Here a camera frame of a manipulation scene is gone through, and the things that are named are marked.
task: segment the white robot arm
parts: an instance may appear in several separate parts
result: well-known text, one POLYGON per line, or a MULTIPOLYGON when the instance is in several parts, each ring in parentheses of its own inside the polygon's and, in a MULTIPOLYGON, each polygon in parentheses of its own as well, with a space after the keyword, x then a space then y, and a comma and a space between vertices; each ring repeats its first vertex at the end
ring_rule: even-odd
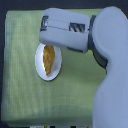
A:
POLYGON ((116 7, 97 16, 48 9, 39 40, 47 45, 86 53, 92 50, 107 75, 93 103, 93 128, 128 128, 128 20, 116 7))

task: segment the green tablecloth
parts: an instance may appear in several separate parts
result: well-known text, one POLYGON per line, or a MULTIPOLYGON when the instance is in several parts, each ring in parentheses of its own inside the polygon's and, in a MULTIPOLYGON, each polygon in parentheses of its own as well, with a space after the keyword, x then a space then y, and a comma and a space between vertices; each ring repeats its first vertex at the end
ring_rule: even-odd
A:
MULTIPOLYGON (((100 9, 71 10, 97 15, 100 9)), ((2 121, 10 126, 91 125, 95 91, 105 70, 87 54, 61 49, 57 78, 43 81, 35 69, 43 11, 9 11, 5 24, 2 121)))

